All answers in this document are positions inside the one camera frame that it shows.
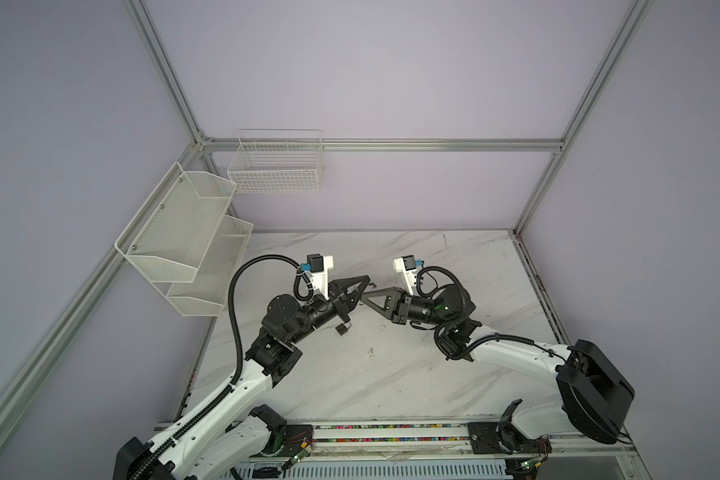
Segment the dark grey padlock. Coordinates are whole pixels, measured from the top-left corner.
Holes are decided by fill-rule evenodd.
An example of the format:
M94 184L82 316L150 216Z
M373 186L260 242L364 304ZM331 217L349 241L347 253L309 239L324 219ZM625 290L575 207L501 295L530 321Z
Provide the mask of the dark grey padlock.
M341 324L337 325L335 327L335 330L340 335L345 335L349 331L350 328L351 328L351 324L349 322L347 322L347 323L341 323Z

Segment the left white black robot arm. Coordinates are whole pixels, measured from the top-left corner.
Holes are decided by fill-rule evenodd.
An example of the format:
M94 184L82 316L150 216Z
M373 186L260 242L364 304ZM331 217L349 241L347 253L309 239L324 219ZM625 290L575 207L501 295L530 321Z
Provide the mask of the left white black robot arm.
M261 398L301 358L297 342L335 317L348 320L369 283L367 275L333 280L326 293L305 304L290 294L274 297L236 372L150 440L132 438L123 445L114 478L217 479L264 451L285 421Z

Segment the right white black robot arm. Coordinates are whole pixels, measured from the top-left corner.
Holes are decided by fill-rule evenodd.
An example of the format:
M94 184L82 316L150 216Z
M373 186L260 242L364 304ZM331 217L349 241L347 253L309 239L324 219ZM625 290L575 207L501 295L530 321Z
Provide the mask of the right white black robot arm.
M553 394L514 399L490 436L495 448L515 453L543 437L579 433L601 444L624 443L623 424L634 389L592 342L548 344L492 331L472 337L481 323L469 294L455 284L425 296L391 287L365 293L363 302L393 324L429 328L449 361L493 364L541 382Z

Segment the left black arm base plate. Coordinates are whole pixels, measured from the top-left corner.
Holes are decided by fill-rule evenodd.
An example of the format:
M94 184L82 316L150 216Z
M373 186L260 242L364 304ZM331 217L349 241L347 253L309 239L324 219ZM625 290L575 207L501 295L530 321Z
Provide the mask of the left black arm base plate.
M311 443L314 427L309 424L289 424L272 433L261 452L265 457L292 457L298 453L305 442Z

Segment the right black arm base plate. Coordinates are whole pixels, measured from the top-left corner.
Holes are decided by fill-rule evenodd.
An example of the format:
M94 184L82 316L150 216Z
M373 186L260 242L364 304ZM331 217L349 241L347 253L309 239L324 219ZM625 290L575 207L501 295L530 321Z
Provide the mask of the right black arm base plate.
M514 426L502 422L470 422L468 439L473 454L540 454L547 455L551 444L546 437L531 439Z

